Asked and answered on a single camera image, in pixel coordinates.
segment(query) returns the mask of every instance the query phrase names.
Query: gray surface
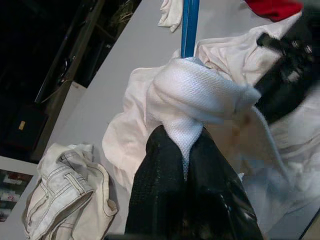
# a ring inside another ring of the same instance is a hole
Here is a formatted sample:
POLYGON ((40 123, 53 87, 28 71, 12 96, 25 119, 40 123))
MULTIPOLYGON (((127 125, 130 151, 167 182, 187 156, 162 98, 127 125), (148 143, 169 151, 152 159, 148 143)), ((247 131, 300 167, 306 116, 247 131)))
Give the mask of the gray surface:
MULTIPOLYGON (((142 1, 55 140, 62 145, 94 144, 95 161, 105 166, 112 179, 113 168, 102 151, 102 138, 108 123, 123 111, 122 98, 131 71, 138 67, 164 65, 180 47, 180 29, 171 33, 168 28, 157 27, 161 3, 161 0, 142 1)), ((268 23, 269 20, 256 16, 242 1, 201 0, 197 39, 238 36, 252 27, 268 23)), ((116 199, 119 212, 109 233, 122 233, 128 214, 129 194, 113 180, 110 197, 116 199)), ((293 232, 290 237, 294 236, 293 239, 300 236, 298 231, 309 222, 307 214, 301 217, 301 228, 292 224, 292 218, 289 220, 293 232)), ((283 237, 285 233, 276 229, 272 236, 279 234, 283 237)))

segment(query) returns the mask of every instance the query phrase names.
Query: white denim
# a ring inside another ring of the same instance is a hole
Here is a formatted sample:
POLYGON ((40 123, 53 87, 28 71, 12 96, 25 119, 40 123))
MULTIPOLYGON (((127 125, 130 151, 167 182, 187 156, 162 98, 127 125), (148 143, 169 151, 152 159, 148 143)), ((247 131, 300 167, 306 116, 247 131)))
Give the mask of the white denim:
POLYGON ((117 212, 109 175, 92 162, 91 145, 53 144, 22 215, 30 240, 100 240, 117 212))

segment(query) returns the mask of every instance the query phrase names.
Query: white fabric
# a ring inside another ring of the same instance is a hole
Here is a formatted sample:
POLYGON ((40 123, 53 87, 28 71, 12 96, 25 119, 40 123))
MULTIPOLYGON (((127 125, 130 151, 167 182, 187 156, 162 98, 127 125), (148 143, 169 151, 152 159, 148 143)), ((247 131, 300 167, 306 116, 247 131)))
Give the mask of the white fabric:
POLYGON ((183 0, 163 0, 160 11, 158 26, 169 27, 174 32, 182 20, 183 0))
POLYGON ((211 70, 190 59, 134 70, 124 95, 124 112, 111 121, 102 141, 119 183, 131 191, 155 127, 165 126, 187 161, 202 122, 209 122, 206 127, 222 154, 237 173, 245 173, 243 185, 263 232, 285 213, 319 196, 319 91, 271 126, 275 142, 263 116, 250 108, 258 96, 248 85, 254 85, 279 58, 258 47, 257 38, 262 32, 281 37, 299 16, 255 27, 238 37, 201 40, 195 55, 211 70), (221 76, 238 86, 233 84, 233 91, 228 91, 229 83, 221 76), (250 94, 243 106, 236 105, 243 89, 250 94))
POLYGON ((109 175, 92 162, 92 149, 53 144, 47 150, 22 215, 28 239, 103 239, 117 207, 109 199, 109 175))

